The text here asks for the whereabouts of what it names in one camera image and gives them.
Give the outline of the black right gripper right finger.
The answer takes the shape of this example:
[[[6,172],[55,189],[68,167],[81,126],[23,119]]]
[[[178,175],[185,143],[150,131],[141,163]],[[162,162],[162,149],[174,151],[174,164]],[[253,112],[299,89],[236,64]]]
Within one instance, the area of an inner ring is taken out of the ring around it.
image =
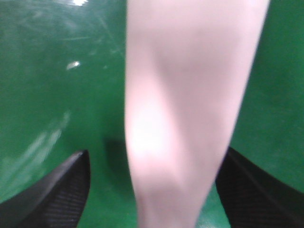
[[[227,150],[215,183],[232,228],[304,226],[304,194],[233,148]]]

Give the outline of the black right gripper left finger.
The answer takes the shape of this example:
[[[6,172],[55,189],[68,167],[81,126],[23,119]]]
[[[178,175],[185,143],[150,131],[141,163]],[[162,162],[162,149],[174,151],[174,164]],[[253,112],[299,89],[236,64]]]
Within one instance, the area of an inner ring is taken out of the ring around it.
[[[2,228],[75,228],[91,184],[87,150],[73,153],[52,172],[0,205]]]

